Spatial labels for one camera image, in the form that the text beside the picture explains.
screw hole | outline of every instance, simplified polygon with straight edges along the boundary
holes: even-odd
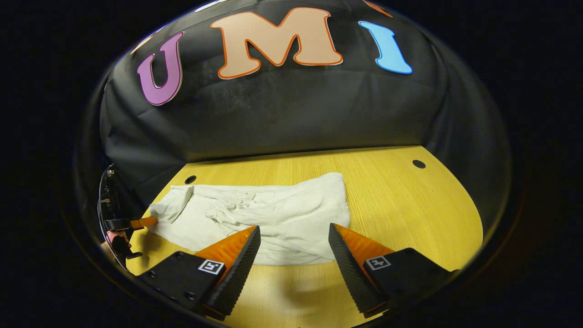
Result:
[[[425,163],[423,163],[422,161],[415,159],[413,161],[413,165],[417,166],[420,169],[424,169],[425,168]]]
[[[196,295],[193,292],[185,292],[184,297],[188,298],[191,301],[196,300]]]
[[[186,180],[184,180],[184,183],[191,184],[194,182],[194,180],[196,180],[196,176],[190,176]]]

wrinkle in cloth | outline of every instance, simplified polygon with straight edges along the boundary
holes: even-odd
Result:
[[[254,264],[266,266],[331,262],[329,225],[350,224],[340,173],[293,186],[171,186],[150,214],[158,219],[151,232],[193,252],[258,225]]]

black bracket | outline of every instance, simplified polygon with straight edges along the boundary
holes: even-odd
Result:
[[[120,264],[122,264],[124,267],[125,267],[125,260],[134,259],[136,257],[143,255],[141,252],[135,252],[135,253],[132,252],[129,249],[128,242],[126,242],[125,239],[123,237],[120,237],[120,236],[116,236],[111,241],[111,248],[116,252],[116,254],[119,254],[122,256],[122,258],[120,260],[123,261],[123,263],[120,263]]]
[[[173,302],[204,313],[204,302],[225,270],[224,263],[175,252],[138,277]]]
[[[106,220],[106,228],[107,230],[112,231],[123,231],[127,229],[131,229],[132,225],[129,219],[112,219]]]
[[[368,259],[364,269],[390,309],[413,305],[452,274],[412,248]]]

blue letter i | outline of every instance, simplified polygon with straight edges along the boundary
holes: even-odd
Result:
[[[391,72],[403,74],[411,74],[413,72],[411,66],[405,62],[401,50],[393,38],[395,35],[393,31],[364,21],[360,21],[359,25],[367,29],[377,43],[378,52],[381,53],[381,56],[376,59],[377,65]]]

orange tip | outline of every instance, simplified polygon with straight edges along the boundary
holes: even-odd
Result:
[[[253,232],[256,227],[257,226],[254,225],[245,230],[239,231],[194,254],[203,259],[224,263],[226,270],[217,282],[217,285],[223,280],[225,275],[227,275],[237,259],[237,256],[241,253],[241,249],[243,249],[249,236],[251,236],[251,232]]]
[[[158,223],[156,217],[147,217],[139,220],[132,220],[129,222],[132,225],[132,229],[142,229],[145,226],[154,225]]]
[[[336,227],[338,234],[340,234],[346,246],[348,246],[360,269],[364,272],[368,280],[374,284],[374,281],[364,269],[364,261],[373,257],[394,253],[395,251],[341,225],[334,224],[334,227]]]

